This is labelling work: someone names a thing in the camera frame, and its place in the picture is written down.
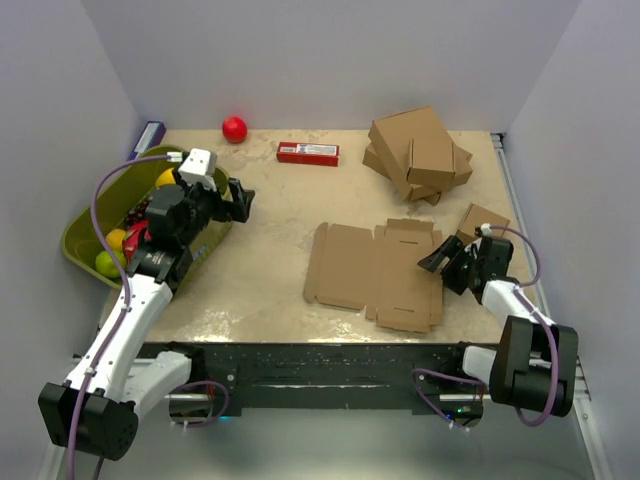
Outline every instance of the beige table surface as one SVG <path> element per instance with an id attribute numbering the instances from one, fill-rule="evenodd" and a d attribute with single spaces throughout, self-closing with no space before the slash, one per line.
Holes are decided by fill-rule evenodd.
<path id="1" fill-rule="evenodd" d="M 444 292 L 444 318 L 428 334 L 377 327 L 364 313 L 307 304 L 302 290 L 314 231 L 322 222 L 371 228 L 387 218 L 435 222 L 446 238 L 455 233 L 469 202 L 514 218 L 491 137 L 451 132 L 473 153 L 467 185 L 433 207 L 405 203 L 391 183 L 362 165 L 368 145 L 361 130 L 254 130 L 241 145 L 220 132 L 170 130 L 164 143 L 218 153 L 218 164 L 256 190 L 247 224 L 236 224 L 194 279 L 181 287 L 156 322 L 148 341 L 193 342 L 497 342 L 501 327 L 475 302 Z M 280 141 L 340 145 L 338 168 L 278 163 Z M 521 242 L 510 274 L 529 278 Z M 113 291 L 107 311 L 115 303 Z"/>

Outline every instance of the label on red box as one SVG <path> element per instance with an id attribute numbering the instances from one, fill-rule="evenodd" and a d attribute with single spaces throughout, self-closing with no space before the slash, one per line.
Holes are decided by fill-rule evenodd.
<path id="1" fill-rule="evenodd" d="M 280 142 L 276 154 L 278 161 L 337 167 L 340 147 L 318 143 Z"/>

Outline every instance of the folded cardboard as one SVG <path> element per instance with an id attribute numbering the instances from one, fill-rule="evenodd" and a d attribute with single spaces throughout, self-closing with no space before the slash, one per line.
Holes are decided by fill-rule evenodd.
<path id="1" fill-rule="evenodd" d="M 428 332 L 442 320 L 442 279 L 418 267 L 442 243 L 433 223 L 387 220 L 366 228 L 322 223 L 304 287 L 307 302 L 362 310 L 379 326 Z"/>
<path id="2" fill-rule="evenodd" d="M 405 198 L 411 184 L 438 192 L 462 185 L 471 176 L 471 154 L 455 145 L 431 107 L 374 120 L 369 138 Z"/>
<path id="3" fill-rule="evenodd" d="M 460 221 L 456 236 L 462 240 L 465 245 L 470 244 L 476 239 L 476 228 L 483 223 L 489 223 L 491 225 L 501 225 L 506 227 L 509 225 L 509 219 L 498 215 L 497 213 L 487 210 L 480 205 L 470 203 L 467 207 L 467 211 Z M 495 230 L 491 232 L 496 237 L 504 235 L 504 230 Z"/>
<path id="4" fill-rule="evenodd" d="M 362 164 L 366 165 L 379 175 L 382 175 L 383 177 L 391 180 L 389 174 L 384 168 L 384 165 L 380 161 L 380 157 L 378 157 L 378 154 L 373 148 L 373 145 L 369 144 L 369 146 L 365 149 Z M 423 187 L 422 185 L 410 185 L 410 187 L 411 190 L 409 192 L 408 198 L 403 198 L 403 200 L 413 201 L 423 198 L 426 202 L 435 206 L 438 204 L 440 198 L 442 197 L 442 192 L 433 193 L 433 189 L 430 187 Z"/>

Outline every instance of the yellow fruit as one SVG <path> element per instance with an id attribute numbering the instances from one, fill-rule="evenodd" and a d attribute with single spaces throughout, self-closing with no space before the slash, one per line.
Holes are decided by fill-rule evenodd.
<path id="1" fill-rule="evenodd" d="M 107 236 L 107 244 L 116 251 L 122 251 L 122 241 L 124 240 L 124 236 L 127 234 L 121 228 L 114 228 L 111 230 Z"/>
<path id="2" fill-rule="evenodd" d="M 163 185 L 172 185 L 174 183 L 176 183 L 176 181 L 173 178 L 173 168 L 167 168 L 156 180 L 156 188 L 160 188 Z"/>
<path id="3" fill-rule="evenodd" d="M 119 251 L 116 251 L 114 253 L 116 254 L 118 262 L 120 262 L 120 265 L 126 267 L 127 260 L 124 258 L 124 254 Z M 100 275 L 104 275 L 107 278 L 117 278 L 119 276 L 118 268 L 116 267 L 115 263 L 113 263 L 113 260 L 111 260 L 111 257 L 105 250 L 100 252 L 96 257 L 96 272 L 98 272 Z"/>

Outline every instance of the red apple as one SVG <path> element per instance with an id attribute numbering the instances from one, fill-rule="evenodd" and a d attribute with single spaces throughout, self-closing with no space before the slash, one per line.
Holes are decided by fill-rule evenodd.
<path id="1" fill-rule="evenodd" d="M 227 117 L 222 122 L 222 134 L 229 143 L 242 143 L 247 138 L 247 124 L 240 117 Z"/>

